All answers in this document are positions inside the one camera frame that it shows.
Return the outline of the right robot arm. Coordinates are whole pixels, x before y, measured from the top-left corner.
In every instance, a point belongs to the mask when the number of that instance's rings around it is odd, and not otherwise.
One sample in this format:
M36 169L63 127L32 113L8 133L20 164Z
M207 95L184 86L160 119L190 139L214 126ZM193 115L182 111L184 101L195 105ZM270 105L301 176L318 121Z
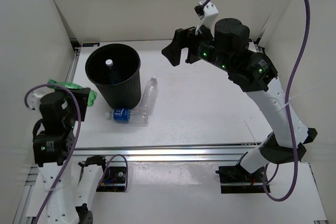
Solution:
M304 145L317 136L314 128L306 127L294 110L290 111L296 142L293 143L278 72L270 58L264 53L248 49L250 30L235 18L216 22L212 33L206 26L201 33L195 27L177 29L168 49L162 52L173 66L180 63L182 49L188 49L187 63L204 60L226 71L228 78L238 85L259 107L271 126L272 132L253 150L246 153L236 165L236 177L247 182L255 171L269 163L284 164L294 161L293 149L302 159L306 153Z

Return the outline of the blue tinted bottle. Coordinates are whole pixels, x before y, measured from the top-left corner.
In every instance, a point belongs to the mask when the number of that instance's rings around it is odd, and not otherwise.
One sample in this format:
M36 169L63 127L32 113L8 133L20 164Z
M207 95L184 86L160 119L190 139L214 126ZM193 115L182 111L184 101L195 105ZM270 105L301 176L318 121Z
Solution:
M120 71L118 67L114 64L112 59L107 59L105 64L108 68L108 77L111 81L111 84L119 84L120 82L122 82Z

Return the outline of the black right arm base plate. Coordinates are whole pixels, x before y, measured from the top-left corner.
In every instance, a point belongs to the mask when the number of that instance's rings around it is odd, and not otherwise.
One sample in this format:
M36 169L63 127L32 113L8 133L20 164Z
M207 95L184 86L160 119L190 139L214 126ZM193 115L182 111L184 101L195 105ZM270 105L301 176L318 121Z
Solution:
M250 174L236 166L219 166L215 172L219 175L222 194L262 194L264 168Z

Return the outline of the blue label clear bottle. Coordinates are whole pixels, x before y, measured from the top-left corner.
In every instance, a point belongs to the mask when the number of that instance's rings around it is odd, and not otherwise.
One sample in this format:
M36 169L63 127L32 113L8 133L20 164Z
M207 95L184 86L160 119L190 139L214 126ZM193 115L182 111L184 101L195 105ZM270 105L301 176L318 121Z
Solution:
M122 108L107 111L105 117L119 124L147 126L149 116L144 110Z

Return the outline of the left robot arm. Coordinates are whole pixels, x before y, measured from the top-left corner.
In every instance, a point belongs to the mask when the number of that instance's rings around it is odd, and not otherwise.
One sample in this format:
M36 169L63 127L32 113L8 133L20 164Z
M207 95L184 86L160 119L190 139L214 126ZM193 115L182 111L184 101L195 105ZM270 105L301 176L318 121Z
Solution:
M112 118L128 122L132 109L140 103L141 60L138 52L125 44L108 44L87 59L85 73L112 109ZM96 190L110 176L103 156L92 156L81 164L85 171L77 187L71 184L71 163L87 107L97 93L72 83L49 81L51 93L34 106L41 114L33 129L33 152L46 191L39 209L48 223L92 223L90 204Z

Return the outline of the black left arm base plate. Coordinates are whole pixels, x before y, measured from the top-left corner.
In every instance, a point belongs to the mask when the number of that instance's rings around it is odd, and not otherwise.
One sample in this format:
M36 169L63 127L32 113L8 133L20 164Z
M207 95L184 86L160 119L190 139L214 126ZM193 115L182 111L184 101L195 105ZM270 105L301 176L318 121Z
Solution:
M125 166L110 166L97 192L121 193L126 186Z

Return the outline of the green plastic bottle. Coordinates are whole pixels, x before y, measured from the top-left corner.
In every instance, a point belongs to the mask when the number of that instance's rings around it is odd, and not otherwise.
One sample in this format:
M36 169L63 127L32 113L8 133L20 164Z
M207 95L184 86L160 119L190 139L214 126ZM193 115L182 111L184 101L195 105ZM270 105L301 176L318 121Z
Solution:
M60 82L60 81L55 81L53 79L49 79L48 84L57 84L57 85L60 85L62 87L65 87L67 89L83 89L83 87L78 85L78 84L75 84L75 83L72 83L72 82L65 82L65 81ZM90 90L89 98L88 98L88 106L89 107L94 105L94 102L95 102L96 98L97 98L97 92L93 91L93 90Z

